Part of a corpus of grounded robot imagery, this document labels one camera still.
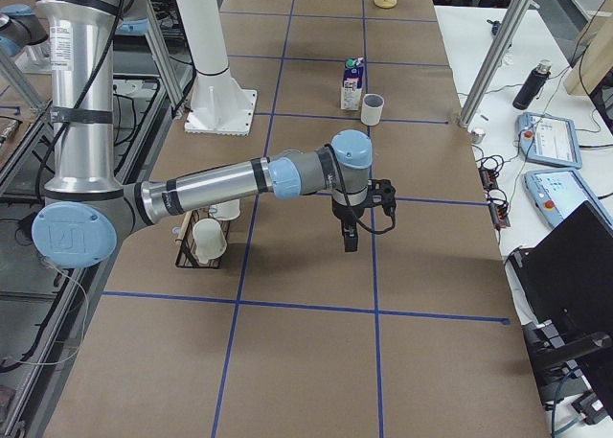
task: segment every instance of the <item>yellow round base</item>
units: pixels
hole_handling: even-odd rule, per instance
[[[382,9],[392,9],[397,4],[397,0],[375,0],[375,5]]]

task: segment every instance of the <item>table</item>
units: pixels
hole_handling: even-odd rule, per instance
[[[251,133],[176,122],[153,177],[355,128],[374,177],[397,186],[397,229],[347,255],[328,194],[245,199],[220,270],[173,266],[181,219],[139,232],[45,436],[547,436],[468,139],[449,123],[459,103],[431,0],[225,0],[221,13],[232,73],[259,90]],[[338,106],[343,60],[363,55],[365,89],[386,99],[377,127]]]
[[[477,8],[436,8],[437,16],[443,33],[443,40],[449,64],[453,69],[453,77],[458,92],[468,93],[481,63],[491,44],[490,20],[501,20],[505,10],[477,9]],[[523,83],[525,78],[541,59],[552,62],[552,76],[562,72],[568,62],[556,45],[556,41],[545,26],[537,11],[528,11],[512,41],[506,62],[498,69],[489,86],[489,90],[498,89],[504,85]],[[585,145],[599,145],[613,142],[613,137],[607,130],[598,113],[592,115],[594,106],[587,97],[575,97],[566,93],[563,84],[558,88],[558,81],[565,78],[548,81],[539,99],[535,99],[528,110],[542,113],[547,102],[547,113],[567,117],[575,121],[577,128],[597,130],[600,133],[578,131],[579,142]],[[517,131],[515,122],[518,111],[511,106],[519,86],[505,88],[496,93],[487,94],[479,106],[480,114],[475,116],[470,127],[483,127],[487,131],[486,138],[480,147],[485,155],[502,154],[506,158],[516,154],[513,141],[516,140]],[[609,175],[613,172],[613,150],[583,151],[583,168],[580,173],[597,195],[608,194],[613,190]],[[523,156],[506,164],[501,172],[498,182],[503,190],[511,196],[515,179],[518,174],[538,168],[548,168],[533,163],[525,163]],[[613,213],[613,200],[602,201],[605,208]],[[535,246],[550,231],[551,228],[540,216],[534,207],[530,195],[526,191],[521,177],[516,183],[515,197],[511,204],[511,227],[504,229],[501,235],[500,251],[506,257],[517,246]],[[520,319],[527,323],[534,319],[530,312],[517,279],[512,271],[508,276],[513,290],[516,308]],[[560,424],[570,418],[573,413],[569,401],[561,407],[561,415],[557,415]],[[605,419],[597,426],[576,426],[566,432],[564,436],[573,437],[610,437],[613,435],[613,421]]]

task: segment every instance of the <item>white cable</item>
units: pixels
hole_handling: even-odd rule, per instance
[[[65,277],[68,281],[73,282],[75,285],[77,285],[80,289],[80,291],[83,293],[83,302],[85,303],[85,314],[83,315],[83,323],[81,326],[81,331],[80,331],[80,341],[79,341],[79,346],[76,348],[75,352],[73,352],[71,355],[69,355],[66,358],[63,358],[59,361],[55,361],[53,363],[34,363],[34,362],[30,362],[30,361],[20,361],[18,359],[15,359],[12,356],[8,356],[5,357],[5,359],[11,359],[12,361],[19,363],[19,364],[27,364],[28,366],[56,366],[58,364],[62,364],[65,363],[66,361],[74,358],[77,353],[79,352],[81,346],[83,345],[83,340],[85,339],[85,324],[87,323],[87,312],[89,310],[89,297],[87,296],[87,291],[85,291],[85,288],[82,286],[81,283],[79,283],[79,281],[75,280],[74,278],[72,278],[70,275],[68,275],[66,272],[60,270],[59,268],[57,268],[54,264],[52,264],[49,260],[47,260],[46,258],[42,259],[42,263],[49,267],[52,268],[53,270],[55,270],[59,275],[61,275],[62,277]]]

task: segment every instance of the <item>white cup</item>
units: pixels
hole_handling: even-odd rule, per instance
[[[228,243],[219,222],[215,219],[201,219],[192,229],[195,241],[195,256],[201,264],[217,259],[226,251]]]
[[[362,114],[360,115],[362,123],[369,127],[377,125],[379,120],[381,120],[381,111],[383,110],[384,104],[385,101],[380,95],[374,93],[364,95],[364,99],[362,100]]]
[[[240,200],[224,201],[209,207],[209,215],[217,220],[234,220],[240,216]]]

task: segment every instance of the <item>blue joint cap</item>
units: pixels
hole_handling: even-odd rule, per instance
[[[268,170],[276,198],[295,198],[300,195],[302,183],[294,162],[282,157],[270,162]]]
[[[2,36],[0,36],[0,49],[2,49],[4,53],[9,56],[9,58],[16,56],[21,51],[21,47],[19,47],[19,45]]]
[[[373,165],[373,143],[362,131],[346,129],[332,138],[332,147],[339,163],[356,170]]]
[[[34,16],[34,12],[26,4],[12,4],[0,9],[6,16]]]
[[[72,201],[44,207],[32,224],[32,238],[43,256],[66,268],[95,265],[117,246],[113,224],[100,211]]]
[[[148,19],[138,19],[134,21],[124,21],[124,23],[117,28],[115,34],[117,35],[145,35],[149,28]]]

